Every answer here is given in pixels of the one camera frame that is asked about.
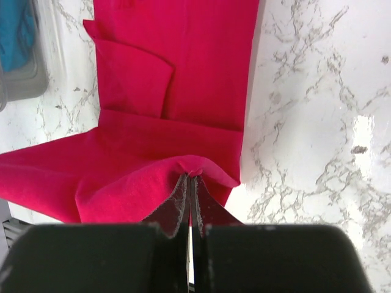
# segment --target blue object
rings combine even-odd
[[[35,40],[29,0],[0,0],[0,61],[5,72],[22,67]]]

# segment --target fabric fold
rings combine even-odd
[[[98,127],[0,155],[0,196],[66,223],[138,222],[180,175],[239,184],[258,0],[94,0]]]

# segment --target cloth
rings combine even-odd
[[[95,0],[98,127],[0,155],[1,196],[63,222],[138,222],[181,174],[239,184],[258,0]]]
[[[34,17],[29,0],[0,0],[0,61],[5,72],[30,59],[35,40]]]

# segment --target gray plastic container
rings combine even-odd
[[[35,98],[42,95],[48,87],[48,75],[40,44],[40,31],[36,22],[36,12],[30,1],[34,19],[35,37],[29,60],[20,68],[4,72],[0,61],[0,111],[8,101]]]

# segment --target marble countertop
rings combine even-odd
[[[65,76],[0,113],[0,153],[89,130],[99,104],[92,1],[54,1]],[[255,32],[242,185],[246,223],[330,223],[391,292],[391,1],[267,0]],[[51,219],[14,204],[14,217]]]

